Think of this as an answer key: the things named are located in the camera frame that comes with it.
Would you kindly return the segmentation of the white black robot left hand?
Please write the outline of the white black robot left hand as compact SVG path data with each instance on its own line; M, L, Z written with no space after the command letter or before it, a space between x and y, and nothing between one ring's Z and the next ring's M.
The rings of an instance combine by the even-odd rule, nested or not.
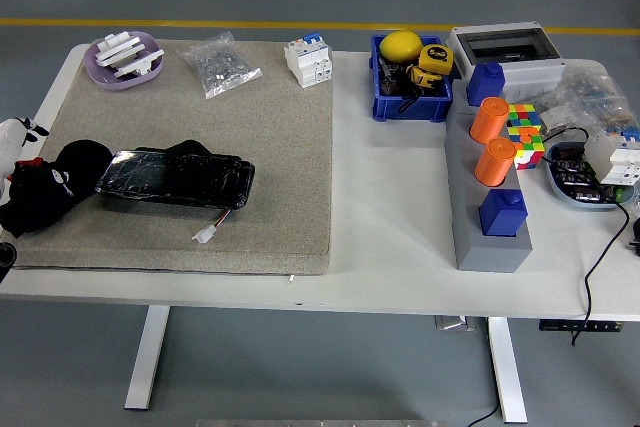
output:
M5 192L5 181L15 170L27 142L36 142L40 137L49 135L49 131L30 118L14 117L1 123L1 195Z

